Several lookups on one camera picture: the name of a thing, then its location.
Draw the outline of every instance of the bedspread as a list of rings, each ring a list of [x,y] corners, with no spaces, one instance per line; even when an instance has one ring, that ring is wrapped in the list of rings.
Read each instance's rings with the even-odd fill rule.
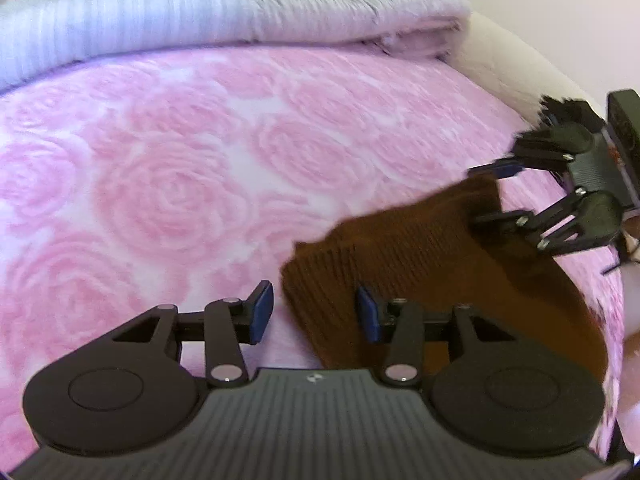
[[[20,411],[40,368],[159,303],[200,310],[276,287],[250,368],[318,364],[279,293],[296,240],[405,203],[503,154],[524,121],[437,60],[329,48],[167,51],[94,61],[0,97],[0,468],[34,441]],[[562,195],[501,183],[505,208]],[[559,262],[609,349],[606,453],[622,355],[608,249]],[[202,348],[183,364],[202,373]]]

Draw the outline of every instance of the brown cloth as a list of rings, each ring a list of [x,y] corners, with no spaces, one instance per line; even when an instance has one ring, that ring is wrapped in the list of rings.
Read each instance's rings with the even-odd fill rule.
[[[517,235],[480,239],[470,231],[470,218],[499,209],[496,182],[478,176],[413,205],[348,219],[324,240],[298,244],[282,268],[282,288],[322,364],[382,365],[384,346],[367,343],[356,321],[354,292],[366,283],[382,298],[409,298],[428,311],[472,304],[602,380],[602,334],[553,258]],[[434,373],[447,357],[442,346],[425,346],[425,369]]]

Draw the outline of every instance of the logo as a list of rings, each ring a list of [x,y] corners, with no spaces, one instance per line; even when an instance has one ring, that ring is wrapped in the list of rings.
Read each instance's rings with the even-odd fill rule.
[[[324,375],[316,372],[315,374],[306,376],[306,380],[309,381],[310,383],[317,384],[320,381],[324,381]]]

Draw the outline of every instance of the folded blanket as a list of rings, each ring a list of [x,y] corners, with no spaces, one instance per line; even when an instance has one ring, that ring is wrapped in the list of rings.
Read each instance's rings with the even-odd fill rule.
[[[472,304],[602,380],[607,351],[600,330],[553,258],[519,235],[478,238],[469,231],[470,218],[499,208],[495,181],[482,176],[299,244],[282,269],[282,289],[322,364],[382,364],[385,349],[368,344],[356,322],[354,291],[366,283],[382,298],[409,298],[430,311]],[[426,372],[446,364],[434,357],[430,349]]]
[[[0,6],[0,91],[75,61],[165,47],[369,40],[439,56],[468,14],[466,0],[14,0]]]

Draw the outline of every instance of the pink rose pattern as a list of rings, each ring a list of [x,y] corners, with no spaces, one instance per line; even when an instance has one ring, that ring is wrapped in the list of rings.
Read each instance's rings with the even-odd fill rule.
[[[0,98],[0,469],[33,449],[20,397],[37,370],[155,304],[198,310],[276,285],[248,365],[318,362],[279,291],[296,241],[411,202],[505,152],[527,125],[437,60],[363,48],[216,48],[62,70]],[[501,183],[546,207],[546,173]],[[606,452],[622,361],[608,250],[559,259],[601,325]],[[201,355],[184,363],[200,370]]]

